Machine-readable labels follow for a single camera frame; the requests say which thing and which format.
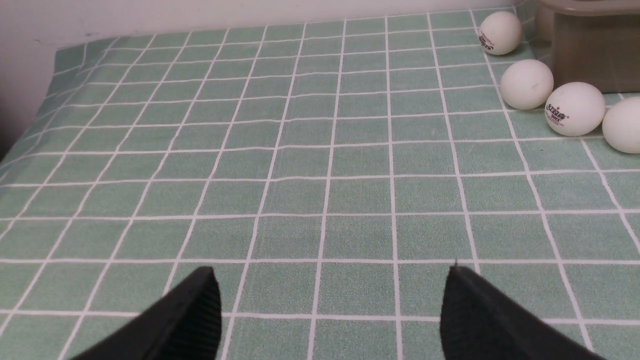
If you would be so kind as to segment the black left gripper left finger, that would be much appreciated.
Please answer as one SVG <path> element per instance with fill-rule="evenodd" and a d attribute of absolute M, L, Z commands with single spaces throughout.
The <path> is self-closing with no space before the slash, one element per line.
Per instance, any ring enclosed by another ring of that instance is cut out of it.
<path fill-rule="evenodd" d="M 75 360 L 215 360 L 222 300 L 215 272 L 200 266 L 140 315 Z"/>

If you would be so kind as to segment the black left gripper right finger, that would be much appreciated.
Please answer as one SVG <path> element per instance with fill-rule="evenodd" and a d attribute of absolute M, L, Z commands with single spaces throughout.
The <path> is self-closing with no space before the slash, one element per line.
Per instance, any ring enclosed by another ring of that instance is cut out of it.
<path fill-rule="evenodd" d="M 439 315 L 446 360 L 599 360 L 466 266 L 448 271 Z"/>

